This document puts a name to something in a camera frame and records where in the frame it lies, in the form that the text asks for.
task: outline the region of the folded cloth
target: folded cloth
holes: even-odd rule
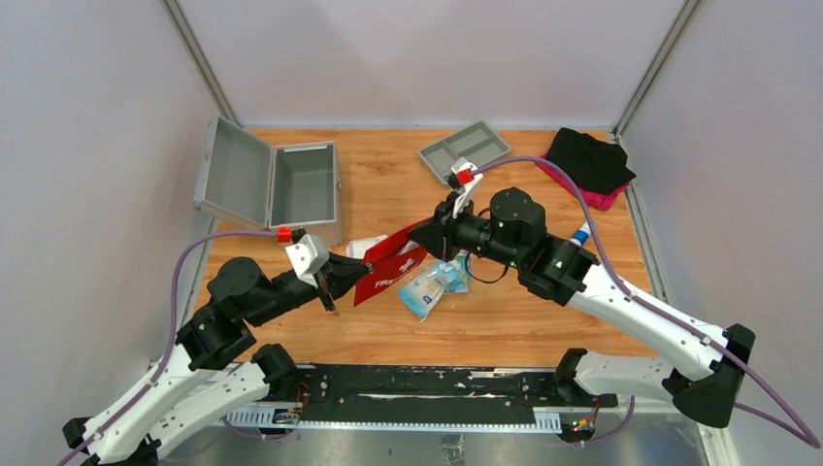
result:
[[[537,165],[541,168],[541,170],[543,170],[558,184],[566,188],[566,190],[569,191],[572,195],[575,194],[575,192],[572,190],[572,187],[569,186],[568,183],[566,183],[566,180],[564,180],[563,177],[560,176],[560,174],[546,167],[545,165]],[[587,205],[599,211],[607,211],[611,207],[611,205],[614,204],[614,201],[616,201],[617,198],[620,196],[620,193],[626,190],[626,186],[628,185],[628,183],[623,184],[612,194],[601,194],[599,192],[587,191],[580,186],[578,186],[577,188],[580,189],[580,192],[583,194],[583,199],[586,201]]]
[[[568,173],[586,191],[613,194],[635,178],[626,168],[628,156],[617,144],[598,141],[574,129],[560,128],[545,159]]]

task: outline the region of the wooden table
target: wooden table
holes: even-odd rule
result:
[[[346,240],[388,234],[430,216],[448,193],[417,156],[417,151],[449,130],[254,130],[272,145],[335,141],[343,168]],[[512,155],[545,153],[553,131],[501,131]],[[605,132],[591,133],[605,140]],[[545,207],[552,233],[571,236],[582,224],[575,198],[532,163],[515,163],[486,174],[475,195],[476,211],[500,189],[517,186]],[[650,290],[625,199],[606,213],[593,211],[603,242],[618,273]],[[232,229],[222,222],[220,230]],[[345,253],[345,247],[332,248]],[[268,277],[289,268],[285,252],[272,240],[234,237],[217,240],[203,283],[228,259],[253,257]],[[422,267],[434,263],[429,257]],[[425,322],[397,297],[397,290],[423,268],[383,294],[352,307],[353,290],[327,313],[314,301],[259,328],[258,345],[280,343],[297,362],[390,363],[411,365],[555,366],[568,348],[621,355],[651,351],[616,328],[583,313],[528,293],[516,273],[496,284],[471,282],[468,294],[446,295]],[[501,265],[473,259],[476,276],[496,278]],[[205,286],[198,308],[208,301]],[[240,359],[247,360],[252,349]]]

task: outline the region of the white wall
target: white wall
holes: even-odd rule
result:
[[[710,1],[625,135],[676,305],[755,331],[753,366],[823,436],[819,0]],[[742,402],[776,414],[754,383]],[[821,464],[752,417],[741,464]]]
[[[48,466],[162,352],[216,109],[156,1],[3,2],[0,69],[0,464]]]
[[[181,1],[243,124],[617,122],[682,0]]]

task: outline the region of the red connector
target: red connector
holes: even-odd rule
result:
[[[278,228],[278,243],[291,243],[291,228],[287,226]]]
[[[460,170],[459,172],[457,172],[457,182],[460,183],[461,186],[463,184],[470,183],[474,179],[475,176],[472,175],[472,170],[468,168],[466,170]]]

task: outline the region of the blue and white packet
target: blue and white packet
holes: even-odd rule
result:
[[[466,273],[468,254],[460,252],[450,262],[438,262],[417,276],[411,283],[400,288],[397,294],[404,304],[418,317],[425,320],[444,293],[469,291],[469,274]]]

